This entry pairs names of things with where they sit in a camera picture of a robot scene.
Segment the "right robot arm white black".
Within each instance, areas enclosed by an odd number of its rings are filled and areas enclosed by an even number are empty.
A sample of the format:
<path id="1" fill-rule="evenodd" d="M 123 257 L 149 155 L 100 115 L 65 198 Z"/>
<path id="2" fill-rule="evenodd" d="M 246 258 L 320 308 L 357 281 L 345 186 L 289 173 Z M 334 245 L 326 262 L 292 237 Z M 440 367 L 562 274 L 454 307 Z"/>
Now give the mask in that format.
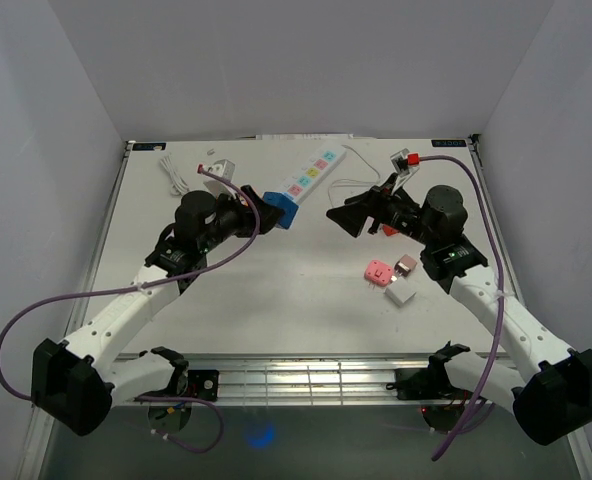
<path id="1" fill-rule="evenodd" d="M 464 234 L 468 213 L 457 189 L 435 186 L 417 204 L 403 189 L 382 185 L 326 216 L 353 237 L 388 226 L 421 243 L 429 278 L 492 334 L 485 358 L 461 344 L 430 357 L 425 378 L 434 394 L 467 390 L 511 413 L 540 445 L 592 422 L 592 349 L 574 349 L 506 294 L 502 269 L 490 267 Z"/>

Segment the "aluminium frame rail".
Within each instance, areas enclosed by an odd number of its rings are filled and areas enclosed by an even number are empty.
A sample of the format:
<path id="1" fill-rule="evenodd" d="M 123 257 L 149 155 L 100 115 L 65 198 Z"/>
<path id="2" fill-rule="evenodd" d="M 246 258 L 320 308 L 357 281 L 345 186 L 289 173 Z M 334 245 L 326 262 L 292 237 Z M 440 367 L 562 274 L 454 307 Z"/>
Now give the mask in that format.
<path id="1" fill-rule="evenodd" d="M 387 391 L 385 386 L 394 381 L 395 369 L 430 367 L 437 372 L 446 373 L 454 387 L 469 387 L 474 390 L 486 361 L 473 353 L 462 353 L 450 362 L 431 357 L 427 361 L 199 359 L 188 363 L 189 370 L 220 371 L 218 399 L 214 401 L 219 406 L 282 407 L 393 405 L 397 402 L 443 404 L 451 400 L 398 400 L 396 393 Z M 185 398 L 201 400 L 190 397 L 140 396 L 118 406 L 146 402 L 169 403 Z"/>

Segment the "white plug adapter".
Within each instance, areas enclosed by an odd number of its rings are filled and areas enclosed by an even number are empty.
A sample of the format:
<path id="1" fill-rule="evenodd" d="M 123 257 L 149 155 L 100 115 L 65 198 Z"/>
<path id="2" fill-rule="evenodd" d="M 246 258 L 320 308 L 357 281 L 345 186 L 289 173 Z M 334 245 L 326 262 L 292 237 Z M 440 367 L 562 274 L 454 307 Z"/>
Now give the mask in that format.
<path id="1" fill-rule="evenodd" d="M 402 308 L 415 294 L 416 290 L 404 279 L 392 282 L 384 292 L 385 297 L 398 308 Z"/>

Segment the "left corner label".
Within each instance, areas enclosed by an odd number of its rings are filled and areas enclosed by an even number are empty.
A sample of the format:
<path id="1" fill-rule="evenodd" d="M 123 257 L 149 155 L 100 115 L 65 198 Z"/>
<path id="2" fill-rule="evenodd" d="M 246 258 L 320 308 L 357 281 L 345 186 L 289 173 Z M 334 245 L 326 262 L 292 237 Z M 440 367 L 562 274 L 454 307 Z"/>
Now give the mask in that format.
<path id="1" fill-rule="evenodd" d="M 132 145 L 133 151 L 164 151 L 167 144 L 165 142 L 136 142 Z"/>

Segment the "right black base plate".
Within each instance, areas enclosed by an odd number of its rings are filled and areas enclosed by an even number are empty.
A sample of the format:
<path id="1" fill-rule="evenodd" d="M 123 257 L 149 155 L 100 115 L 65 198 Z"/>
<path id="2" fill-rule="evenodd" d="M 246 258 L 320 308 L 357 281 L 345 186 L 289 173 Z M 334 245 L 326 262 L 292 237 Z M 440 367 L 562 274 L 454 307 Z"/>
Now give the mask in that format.
<path id="1" fill-rule="evenodd" d="M 385 389 L 395 392 L 398 400 L 462 400 L 473 393 L 473 388 L 454 387 L 446 373 L 430 367 L 395 369 L 394 381 L 387 383 Z"/>

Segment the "blue cube socket adapter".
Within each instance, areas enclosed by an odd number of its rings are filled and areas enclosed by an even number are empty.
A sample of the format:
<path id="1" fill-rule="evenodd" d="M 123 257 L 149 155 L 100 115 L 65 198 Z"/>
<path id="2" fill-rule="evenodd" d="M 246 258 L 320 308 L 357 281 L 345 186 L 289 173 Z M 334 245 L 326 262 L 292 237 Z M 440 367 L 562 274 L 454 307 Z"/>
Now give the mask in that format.
<path id="1" fill-rule="evenodd" d="M 265 192 L 262 199 L 266 204 L 282 211 L 277 224 L 288 230 L 298 212 L 299 205 L 285 192 Z"/>

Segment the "orange power strip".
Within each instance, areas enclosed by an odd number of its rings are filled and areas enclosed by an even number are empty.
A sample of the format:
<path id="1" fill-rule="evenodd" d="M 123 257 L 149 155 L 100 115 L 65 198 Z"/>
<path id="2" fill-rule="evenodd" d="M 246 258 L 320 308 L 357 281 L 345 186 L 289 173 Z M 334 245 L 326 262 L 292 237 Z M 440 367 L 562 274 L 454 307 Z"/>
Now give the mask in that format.
<path id="1" fill-rule="evenodd" d="M 170 179 L 170 192 L 173 196 L 183 196 L 193 190 L 193 187 L 190 187 L 189 184 L 185 181 L 185 179 L 180 174 L 177 166 L 172 160 L 172 156 L 167 154 L 163 156 L 159 160 L 159 164 L 162 169 L 167 173 Z M 237 197 L 238 194 L 231 189 L 231 195 L 227 195 L 229 197 Z"/>

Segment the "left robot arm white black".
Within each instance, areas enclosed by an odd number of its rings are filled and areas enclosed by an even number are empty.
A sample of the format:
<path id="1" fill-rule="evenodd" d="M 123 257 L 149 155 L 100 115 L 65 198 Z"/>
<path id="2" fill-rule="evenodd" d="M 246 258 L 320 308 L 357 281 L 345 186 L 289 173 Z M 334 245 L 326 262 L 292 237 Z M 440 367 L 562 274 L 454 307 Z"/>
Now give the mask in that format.
<path id="1" fill-rule="evenodd" d="M 253 238 L 279 224 L 283 209 L 245 185 L 238 196 L 185 194 L 174 221 L 126 293 L 61 342 L 43 341 L 34 351 L 31 400 L 75 434 L 94 431 L 110 410 L 142 395 L 181 397 L 189 363 L 166 347 L 118 361 L 127 344 L 177 300 L 207 265 L 207 255 L 231 237 Z"/>

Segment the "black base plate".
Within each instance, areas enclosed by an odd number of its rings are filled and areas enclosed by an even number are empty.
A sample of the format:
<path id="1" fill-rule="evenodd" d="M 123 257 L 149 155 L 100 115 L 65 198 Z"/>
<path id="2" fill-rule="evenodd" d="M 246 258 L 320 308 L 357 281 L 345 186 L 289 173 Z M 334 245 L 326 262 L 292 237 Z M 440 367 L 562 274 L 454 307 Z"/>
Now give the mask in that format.
<path id="1" fill-rule="evenodd" d="M 219 380 L 219 370 L 190 369 L 176 387 L 166 387 L 159 391 L 149 391 L 141 394 L 141 397 L 190 397 L 214 402 L 218 399 Z"/>
<path id="2" fill-rule="evenodd" d="M 395 392 L 398 400 L 462 400 L 473 393 L 473 388 L 454 387 L 446 373 L 430 367 L 395 369 L 394 381 L 387 383 L 385 389 Z"/>

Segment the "red cube socket adapter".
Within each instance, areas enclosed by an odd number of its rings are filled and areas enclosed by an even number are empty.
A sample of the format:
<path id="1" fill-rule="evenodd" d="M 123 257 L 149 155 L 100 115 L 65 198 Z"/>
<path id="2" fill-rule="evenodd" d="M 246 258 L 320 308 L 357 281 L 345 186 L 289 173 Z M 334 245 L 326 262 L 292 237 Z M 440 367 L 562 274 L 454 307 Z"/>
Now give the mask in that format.
<path id="1" fill-rule="evenodd" d="M 391 237 L 391 236 L 399 234 L 399 231 L 397 229 L 394 229 L 394 228 L 387 226 L 387 225 L 382 226 L 382 231 L 387 237 Z"/>

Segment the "corner label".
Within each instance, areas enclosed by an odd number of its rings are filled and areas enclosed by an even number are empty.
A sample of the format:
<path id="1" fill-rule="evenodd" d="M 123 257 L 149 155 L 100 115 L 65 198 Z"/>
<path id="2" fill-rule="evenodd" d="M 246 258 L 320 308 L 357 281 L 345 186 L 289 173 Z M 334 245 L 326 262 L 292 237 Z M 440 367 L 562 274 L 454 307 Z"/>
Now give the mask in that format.
<path id="1" fill-rule="evenodd" d="M 432 139 L 433 148 L 466 148 L 467 142 L 463 139 Z"/>
<path id="2" fill-rule="evenodd" d="M 165 142 L 136 142 L 132 145 L 133 151 L 164 151 L 167 144 Z"/>

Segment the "pink plug adapter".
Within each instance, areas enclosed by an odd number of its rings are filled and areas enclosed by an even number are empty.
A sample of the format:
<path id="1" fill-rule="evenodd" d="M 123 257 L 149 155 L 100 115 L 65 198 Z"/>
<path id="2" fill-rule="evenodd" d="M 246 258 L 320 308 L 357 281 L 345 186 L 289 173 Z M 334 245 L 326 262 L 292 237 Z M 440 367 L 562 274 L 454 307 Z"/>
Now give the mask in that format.
<path id="1" fill-rule="evenodd" d="M 363 277 L 370 284 L 380 288 L 387 287 L 395 279 L 394 269 L 380 260 L 370 261 L 364 271 Z"/>

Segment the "white multicolour power strip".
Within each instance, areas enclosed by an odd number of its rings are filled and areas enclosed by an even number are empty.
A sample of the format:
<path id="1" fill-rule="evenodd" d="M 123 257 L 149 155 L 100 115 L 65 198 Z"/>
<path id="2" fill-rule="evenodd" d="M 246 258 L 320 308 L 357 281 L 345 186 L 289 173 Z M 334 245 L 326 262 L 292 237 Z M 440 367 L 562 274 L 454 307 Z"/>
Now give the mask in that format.
<path id="1" fill-rule="evenodd" d="M 333 141 L 327 141 L 319 146 L 302 165 L 298 167 L 292 174 L 288 175 L 274 190 L 270 192 L 285 192 L 290 195 L 293 200 L 300 206 L 317 189 L 323 181 L 332 173 L 351 153 L 355 157 L 362 160 L 368 168 L 376 174 L 377 183 L 381 179 L 378 170 L 373 167 L 361 154 L 359 154 L 353 147 L 347 144 L 339 144 Z M 368 181 L 341 179 L 336 182 L 336 186 L 362 186 L 370 185 Z"/>

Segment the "right corner label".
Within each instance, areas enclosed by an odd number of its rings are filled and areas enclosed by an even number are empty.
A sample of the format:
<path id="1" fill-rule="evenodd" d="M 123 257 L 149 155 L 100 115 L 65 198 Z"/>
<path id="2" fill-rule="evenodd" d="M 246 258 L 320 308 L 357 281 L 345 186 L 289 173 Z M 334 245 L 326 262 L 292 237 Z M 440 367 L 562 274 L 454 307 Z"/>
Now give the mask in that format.
<path id="1" fill-rule="evenodd" d="M 432 139 L 433 148 L 466 148 L 467 142 L 463 139 Z"/>

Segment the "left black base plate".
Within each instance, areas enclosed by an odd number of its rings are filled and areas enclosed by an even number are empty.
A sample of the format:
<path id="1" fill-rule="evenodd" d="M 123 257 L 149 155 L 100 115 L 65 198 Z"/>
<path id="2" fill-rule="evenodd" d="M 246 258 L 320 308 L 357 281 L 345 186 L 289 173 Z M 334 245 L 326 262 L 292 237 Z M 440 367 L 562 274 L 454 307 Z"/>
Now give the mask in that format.
<path id="1" fill-rule="evenodd" d="M 166 387 L 159 391 L 149 391 L 141 394 L 141 397 L 190 397 L 214 402 L 218 399 L 219 380 L 219 370 L 190 369 L 176 387 Z"/>

